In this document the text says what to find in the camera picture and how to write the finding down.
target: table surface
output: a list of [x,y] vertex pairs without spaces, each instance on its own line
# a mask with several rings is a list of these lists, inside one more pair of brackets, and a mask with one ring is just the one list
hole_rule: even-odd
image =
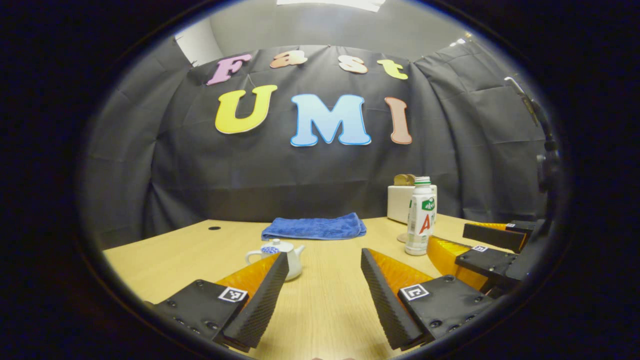
[[[404,244],[396,237],[406,232],[406,224],[386,217],[363,221],[367,234],[359,238],[285,239],[296,248],[306,245],[300,256],[303,271],[282,286],[269,326],[249,356],[265,360],[364,360],[403,353],[389,347],[378,320],[360,269],[362,248],[381,252],[432,277],[442,274],[428,256],[404,252]],[[438,215],[434,235],[470,246],[493,247],[462,238],[466,222]],[[245,267],[244,255],[265,244],[260,234],[268,225],[205,220],[105,250],[104,255],[140,299],[157,304],[196,279],[216,282]],[[209,230],[211,226],[220,229]]]

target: letter m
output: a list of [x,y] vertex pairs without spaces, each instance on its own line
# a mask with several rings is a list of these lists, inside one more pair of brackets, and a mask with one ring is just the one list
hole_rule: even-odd
[[314,94],[301,94],[291,98],[298,105],[298,131],[291,138],[293,146],[313,146],[318,137],[313,134],[311,124],[326,143],[331,143],[338,127],[342,124],[342,134],[338,141],[344,145],[367,145],[371,136],[367,134],[362,120],[364,99],[356,95],[343,95],[335,103],[332,111]]

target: white bottle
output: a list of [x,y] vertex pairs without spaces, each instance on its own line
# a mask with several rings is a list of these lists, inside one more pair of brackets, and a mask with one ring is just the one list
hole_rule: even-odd
[[418,177],[409,204],[407,241],[404,251],[409,255],[427,253],[429,237],[433,234],[436,218],[436,194],[431,189],[431,178]]

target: teapot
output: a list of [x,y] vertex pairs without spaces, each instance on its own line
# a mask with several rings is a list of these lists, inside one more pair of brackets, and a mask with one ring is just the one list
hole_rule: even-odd
[[291,280],[302,273],[300,254],[303,250],[305,250],[304,245],[300,245],[300,247],[298,247],[297,249],[293,249],[292,243],[280,241],[280,239],[273,239],[272,241],[261,246],[260,250],[247,252],[244,259],[246,260],[247,264],[251,265],[251,261],[249,261],[249,257],[251,257],[251,255],[260,255],[264,259],[273,254],[278,254],[279,252],[286,252],[287,262],[289,263],[289,273],[287,274],[285,280]]

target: blue towel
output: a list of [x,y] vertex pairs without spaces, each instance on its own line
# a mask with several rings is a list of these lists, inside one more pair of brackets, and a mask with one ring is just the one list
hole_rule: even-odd
[[343,240],[364,236],[367,228],[356,213],[328,218],[276,218],[262,232],[262,240],[273,238]]

